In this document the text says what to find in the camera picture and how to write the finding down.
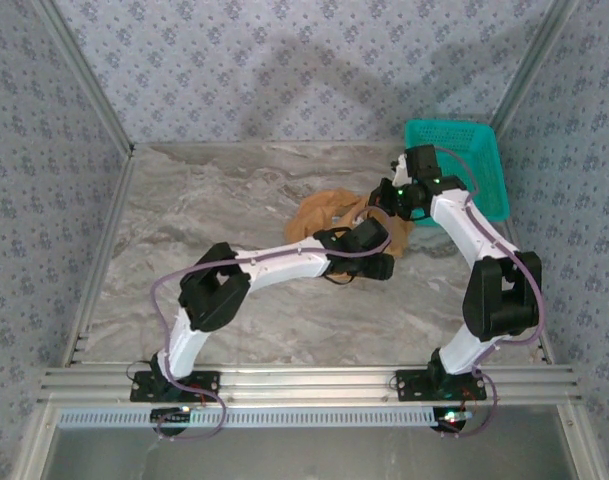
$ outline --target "marble floor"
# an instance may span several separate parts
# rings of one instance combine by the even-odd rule
[[[338,187],[366,194],[401,150],[305,143],[138,147],[112,260],[78,358],[149,359],[163,344],[148,296],[156,278],[194,264],[216,242],[247,250],[284,244],[284,225],[304,197]],[[198,361],[424,364],[462,325],[468,276],[440,228],[418,227],[392,279],[346,286],[299,279],[254,292],[233,322],[210,336]],[[178,293],[178,282],[160,289],[169,322]],[[507,347],[488,363],[536,361],[536,347]]]

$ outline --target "crumpled paper bag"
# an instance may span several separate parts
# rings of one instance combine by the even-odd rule
[[[369,195],[358,196],[343,188],[324,190],[306,197],[300,203],[295,217],[284,228],[287,243],[304,240],[319,230],[334,227],[354,228],[359,224],[355,222],[355,216],[366,208],[368,198]],[[408,236],[413,230],[413,223],[406,222],[398,216],[391,218],[376,210],[369,210],[362,215],[362,218],[369,217],[375,217],[386,228],[392,229],[391,243],[384,252],[397,258],[401,257],[408,246]]]

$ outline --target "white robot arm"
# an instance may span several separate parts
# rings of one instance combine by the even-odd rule
[[[466,213],[469,192],[459,178],[442,175],[433,146],[407,150],[394,163],[394,169],[393,181],[382,179],[372,192],[369,204],[404,220],[414,220],[413,212],[422,209],[426,217],[433,218],[449,234],[472,270],[462,308],[465,324],[448,345],[434,352],[429,362],[429,374],[436,390],[448,391],[449,379],[470,374],[480,355],[491,346],[537,324],[533,291],[498,244],[513,252],[538,284],[541,283],[541,262],[532,252],[519,252],[471,205],[471,215],[487,233],[492,233],[494,240],[482,234]],[[170,376],[164,369],[163,355],[167,354],[164,350],[153,358],[158,371],[167,379],[189,375],[210,333],[228,324],[246,295],[259,288],[330,273],[351,273],[379,280],[390,278],[393,258],[385,254],[359,260],[324,253],[281,255],[311,248],[367,251],[386,238],[384,227],[372,218],[340,237],[335,233],[334,230],[321,231],[298,244],[261,251],[234,252],[226,243],[215,245],[198,263],[257,256],[270,258],[203,270],[182,279],[180,308],[168,352]],[[503,280],[511,285],[508,290],[503,290]]]

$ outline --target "black mounting plate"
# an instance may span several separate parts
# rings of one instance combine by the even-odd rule
[[[170,384],[161,391],[159,382],[151,371],[136,372],[133,378],[131,402],[134,403],[215,403],[215,399],[207,395],[185,392]],[[180,383],[217,394],[220,389],[220,372],[194,371],[182,378]]]
[[[397,370],[395,378],[400,402],[486,400],[484,382],[470,373],[450,375],[443,389],[435,388],[428,370]]]

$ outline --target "patterned wallpaper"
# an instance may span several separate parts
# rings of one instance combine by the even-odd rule
[[[61,361],[121,161],[30,0],[0,0],[0,479]]]
[[[489,121],[550,0],[57,0],[131,141]]]
[[[582,1],[500,147],[556,356],[578,365],[609,467],[609,0]]]

